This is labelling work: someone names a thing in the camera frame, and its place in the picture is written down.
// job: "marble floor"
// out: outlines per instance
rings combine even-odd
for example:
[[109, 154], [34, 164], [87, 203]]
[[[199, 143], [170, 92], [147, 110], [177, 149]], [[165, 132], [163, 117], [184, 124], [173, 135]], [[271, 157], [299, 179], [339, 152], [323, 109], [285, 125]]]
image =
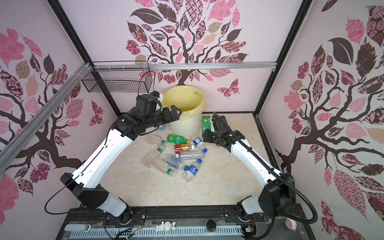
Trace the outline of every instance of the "marble floor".
[[[239, 130], [253, 149], [268, 160], [256, 123], [251, 113], [223, 114], [232, 130]], [[170, 126], [153, 135], [166, 139]], [[196, 174], [186, 182], [183, 171], [174, 178], [154, 168], [147, 168], [142, 159], [154, 145], [139, 136], [112, 163], [100, 184], [130, 206], [224, 205], [260, 194], [262, 188], [248, 168], [224, 148], [208, 146], [207, 157]], [[173, 153], [171, 144], [162, 154]]]

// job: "pink wallpaper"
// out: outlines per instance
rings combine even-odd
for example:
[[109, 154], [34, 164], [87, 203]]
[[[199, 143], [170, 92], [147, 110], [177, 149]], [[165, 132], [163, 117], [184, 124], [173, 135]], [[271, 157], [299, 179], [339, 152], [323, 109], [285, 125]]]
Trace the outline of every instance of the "pink wallpaper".
[[382, 238], [383, 16], [378, 1], [315, 2], [260, 114], [317, 239]]
[[[3, 148], [82, 60], [46, 1], [7, 1], [0, 11], [4, 23], [0, 28]], [[114, 120], [115, 115], [101, 93], [88, 93], [82, 83], [71, 91], [0, 176], [3, 238], [56, 237], [65, 215], [48, 215], [45, 202], [62, 187], [61, 175], [72, 172], [91, 155]], [[63, 191], [49, 203], [48, 209], [65, 212], [77, 205], [72, 193]]]

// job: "pink leaf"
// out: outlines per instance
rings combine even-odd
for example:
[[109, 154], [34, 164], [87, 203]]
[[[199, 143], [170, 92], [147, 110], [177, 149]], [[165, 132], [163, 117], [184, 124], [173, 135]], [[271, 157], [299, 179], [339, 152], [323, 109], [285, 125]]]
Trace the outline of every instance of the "pink leaf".
[[184, 35], [184, 41], [185, 42], [189, 42], [189, 41], [191, 41], [192, 40], [192, 36], [191, 36], [191, 34], [189, 33], [189, 31], [187, 31], [186, 33], [185, 33], [185, 35]]
[[211, 76], [209, 76], [208, 74], [207, 74], [205, 77], [206, 77], [206, 79], [207, 79], [208, 81], [211, 81], [211, 82], [214, 81], [214, 79], [213, 79]]
[[13, 103], [6, 98], [0, 98], [0, 110], [7, 112], [13, 108]]
[[8, 123], [0, 121], [0, 134], [4, 134], [8, 131]]
[[324, 179], [325, 179], [325, 182], [327, 183], [327, 185], [329, 187], [331, 185], [331, 181], [332, 181], [332, 173], [331, 173], [330, 168], [327, 168], [327, 170], [325, 170]]
[[354, 122], [351, 122], [347, 125], [347, 128], [345, 129], [345, 134], [351, 138], [367, 136], [367, 133], [364, 131], [364, 129]]
[[329, 100], [329, 104], [334, 107], [334, 108], [337, 108], [341, 103], [341, 95], [340, 93], [336, 93], [335, 95], [333, 95], [333, 97]]
[[180, 48], [180, 43], [178, 41], [176, 41], [175, 39], [172, 40], [172, 48], [173, 49]]
[[199, 54], [203, 51], [203, 48], [204, 48], [204, 45], [203, 44], [197, 44], [193, 47], [193, 51], [196, 53], [196, 54]]
[[39, 104], [37, 103], [36, 98], [30, 98], [29, 100], [27, 100], [24, 108], [29, 113], [38, 113], [39, 112]]
[[324, 121], [328, 120], [331, 116], [332, 116], [332, 114], [330, 114], [330, 113], [322, 113], [322, 114], [318, 115], [316, 118], [320, 122], [324, 122]]
[[349, 108], [352, 110], [354, 113], [358, 113], [362, 110], [362, 108], [365, 106], [365, 101], [367, 98], [358, 98], [351, 102], [349, 105]]
[[73, 121], [70, 121], [68, 124], [71, 126], [71, 127], [76, 127], [77, 125], [79, 125], [79, 121], [76, 121], [76, 120], [73, 120]]

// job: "green plastic bottle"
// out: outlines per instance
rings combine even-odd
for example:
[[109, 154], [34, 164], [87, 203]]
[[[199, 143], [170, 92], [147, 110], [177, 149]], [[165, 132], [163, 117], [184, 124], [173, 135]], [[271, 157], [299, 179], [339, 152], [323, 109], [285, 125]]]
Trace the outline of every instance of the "green plastic bottle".
[[189, 144], [189, 139], [186, 139], [185, 137], [169, 134], [167, 137], [168, 142], [172, 142], [175, 144]]

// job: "black wire basket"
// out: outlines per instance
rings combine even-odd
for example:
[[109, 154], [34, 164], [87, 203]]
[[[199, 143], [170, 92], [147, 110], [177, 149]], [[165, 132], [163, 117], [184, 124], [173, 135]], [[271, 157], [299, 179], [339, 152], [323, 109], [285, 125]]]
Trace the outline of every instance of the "black wire basket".
[[102, 92], [97, 80], [102, 80], [110, 93], [149, 93], [152, 74], [148, 61], [124, 61], [127, 65], [95, 66], [82, 79], [89, 93]]

